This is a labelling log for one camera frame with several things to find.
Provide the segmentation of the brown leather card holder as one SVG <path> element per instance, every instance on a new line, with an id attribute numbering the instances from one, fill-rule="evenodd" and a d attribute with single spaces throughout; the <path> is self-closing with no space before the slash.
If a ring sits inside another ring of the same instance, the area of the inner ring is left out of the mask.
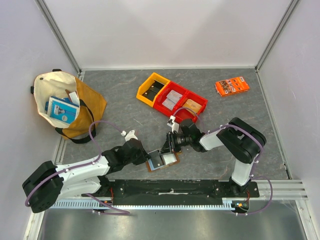
<path id="1" fill-rule="evenodd" d="M 179 156 L 176 153 L 160 155 L 160 151 L 158 149 L 149 152 L 148 155 L 149 159 L 146 162 L 146 167 L 150 173 L 170 167 L 180 162 Z"/>

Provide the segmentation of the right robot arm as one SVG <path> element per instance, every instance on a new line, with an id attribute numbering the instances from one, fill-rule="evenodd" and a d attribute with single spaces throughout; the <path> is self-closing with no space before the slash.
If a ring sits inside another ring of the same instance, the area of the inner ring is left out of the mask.
<path id="1" fill-rule="evenodd" d="M 199 153 L 224 146 L 235 157 L 227 189 L 235 197 L 240 197 L 247 191 L 254 161 L 267 143 L 262 133 L 238 117 L 208 132 L 202 132 L 190 118 L 178 124 L 171 117 L 168 125 L 171 126 L 171 131 L 166 134 L 166 141 L 159 151 L 161 156 L 178 153 L 185 146 L 190 146 Z"/>

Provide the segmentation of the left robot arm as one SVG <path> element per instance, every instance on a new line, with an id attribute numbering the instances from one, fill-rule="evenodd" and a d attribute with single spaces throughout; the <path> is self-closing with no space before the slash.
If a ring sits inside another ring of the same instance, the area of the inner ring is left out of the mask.
<path id="1" fill-rule="evenodd" d="M 22 184 L 25 206 L 40 213 L 61 199 L 95 193 L 106 196 L 110 192 L 107 175 L 129 164 L 143 164 L 150 158 L 142 142 L 131 138 L 91 159 L 65 165 L 43 162 Z"/>

